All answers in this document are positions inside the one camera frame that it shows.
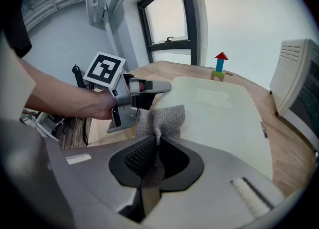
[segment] towel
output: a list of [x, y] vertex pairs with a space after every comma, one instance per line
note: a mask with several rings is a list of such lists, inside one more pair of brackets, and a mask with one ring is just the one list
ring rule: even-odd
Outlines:
[[[155, 134], [157, 146], [160, 144], [162, 135], [180, 137], [180, 127], [185, 121], [185, 107], [178, 105], [168, 108], [159, 108], [152, 111], [139, 109], [136, 120], [136, 136], [145, 134]], [[157, 151], [154, 161], [157, 171], [155, 182], [151, 185], [159, 185], [164, 179], [165, 170]]]

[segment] person's arm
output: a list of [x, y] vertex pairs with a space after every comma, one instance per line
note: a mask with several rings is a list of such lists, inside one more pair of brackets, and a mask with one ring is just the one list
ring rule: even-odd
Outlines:
[[64, 116], [112, 119], [111, 109], [116, 101], [109, 91], [98, 93], [75, 87], [19, 61], [36, 83], [26, 108]]

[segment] wooden table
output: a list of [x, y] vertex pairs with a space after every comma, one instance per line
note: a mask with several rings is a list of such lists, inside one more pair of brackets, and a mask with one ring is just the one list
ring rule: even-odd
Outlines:
[[[136, 77], [171, 81], [177, 76], [210, 79], [213, 68], [158, 61], [132, 71]], [[315, 170], [315, 154], [308, 141], [291, 124], [275, 116], [275, 103], [269, 92], [249, 80], [226, 72], [225, 82], [244, 86], [252, 97], [266, 127], [273, 162], [273, 182], [288, 196], [304, 187]], [[152, 107], [160, 99], [156, 95]], [[107, 134], [110, 120], [92, 119], [89, 146], [132, 138], [135, 128]]]

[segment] window handle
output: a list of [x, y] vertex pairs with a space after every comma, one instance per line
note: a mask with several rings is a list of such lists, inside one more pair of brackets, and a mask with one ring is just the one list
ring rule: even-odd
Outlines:
[[170, 42], [171, 40], [169, 38], [174, 38], [174, 36], [167, 37], [165, 42]]

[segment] red triangle block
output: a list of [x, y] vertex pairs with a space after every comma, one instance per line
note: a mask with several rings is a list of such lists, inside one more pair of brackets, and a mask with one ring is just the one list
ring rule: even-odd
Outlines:
[[228, 60], [228, 57], [225, 55], [224, 52], [221, 52], [218, 56], [216, 56], [215, 58], [218, 59], [223, 59], [223, 60]]

